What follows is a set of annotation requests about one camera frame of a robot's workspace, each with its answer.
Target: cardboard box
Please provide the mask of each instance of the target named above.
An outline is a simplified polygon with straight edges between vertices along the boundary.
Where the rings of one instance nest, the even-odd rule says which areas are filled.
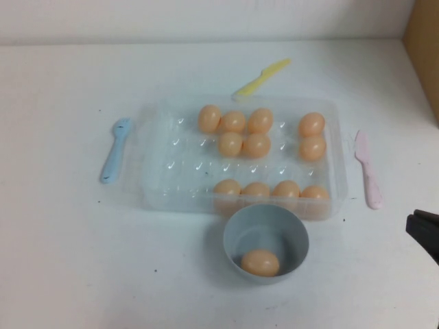
[[[403,42],[439,121],[439,0],[416,0]]]

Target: yellow plastic knife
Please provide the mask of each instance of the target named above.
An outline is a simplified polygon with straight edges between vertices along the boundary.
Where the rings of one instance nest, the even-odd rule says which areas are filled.
[[[286,67],[289,63],[291,63],[291,60],[289,58],[286,58],[284,60],[281,60],[279,62],[271,64],[269,67],[262,70],[261,75],[257,79],[251,81],[251,83],[246,84],[244,87],[242,87],[237,92],[235,92],[233,94],[233,97],[250,96],[265,81],[267,81],[270,77],[272,77],[273,75],[278,73],[280,70],[282,70],[284,67]]]

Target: black object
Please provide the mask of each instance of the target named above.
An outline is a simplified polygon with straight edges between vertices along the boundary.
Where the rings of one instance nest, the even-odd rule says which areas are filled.
[[[405,231],[425,249],[439,265],[439,215],[415,210],[407,217]]]

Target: pink plastic knife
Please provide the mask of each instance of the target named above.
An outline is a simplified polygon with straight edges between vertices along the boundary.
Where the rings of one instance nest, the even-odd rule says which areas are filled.
[[[368,138],[366,133],[359,130],[355,138],[355,157],[361,162],[364,174],[364,190],[366,201],[372,209],[383,208],[383,197],[379,191],[377,179],[370,163]]]

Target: plastic egg tray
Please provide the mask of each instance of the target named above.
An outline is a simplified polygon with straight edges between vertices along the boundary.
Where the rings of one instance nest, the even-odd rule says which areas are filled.
[[[242,111],[247,119],[257,108],[269,108],[274,117],[268,132],[272,142],[269,154],[260,159],[221,156],[216,145],[219,135],[203,134],[197,126],[200,109],[210,103],[219,106],[223,114]],[[319,112],[326,120],[323,135],[327,152],[317,162],[305,162],[298,156],[298,123],[310,112]],[[330,101],[248,97],[236,102],[230,97],[180,97],[160,103],[145,127],[147,145],[141,183],[146,202],[157,210],[223,212],[226,207],[234,212],[264,202],[285,206],[301,219],[325,219],[334,215],[346,198],[340,127],[335,105]],[[264,182],[271,189],[283,180],[293,180],[301,190],[310,185],[323,186],[331,198],[297,198],[292,202],[283,197],[260,200],[213,193],[214,186],[225,179],[234,179],[243,188],[251,182]]]

